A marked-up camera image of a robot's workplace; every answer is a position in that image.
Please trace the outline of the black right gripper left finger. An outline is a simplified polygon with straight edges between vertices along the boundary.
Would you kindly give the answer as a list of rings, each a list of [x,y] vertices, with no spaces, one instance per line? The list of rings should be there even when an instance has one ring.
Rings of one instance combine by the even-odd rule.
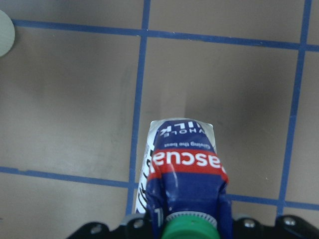
[[[125,216],[114,229],[102,222],[89,222],[73,232],[68,239],[151,239],[152,227],[145,214]]]

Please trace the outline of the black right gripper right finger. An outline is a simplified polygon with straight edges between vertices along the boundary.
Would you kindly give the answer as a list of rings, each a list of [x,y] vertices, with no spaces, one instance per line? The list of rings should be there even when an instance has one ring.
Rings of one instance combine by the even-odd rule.
[[[278,216],[273,226],[267,226],[249,216],[233,219],[235,239],[317,239],[319,229],[295,215]]]

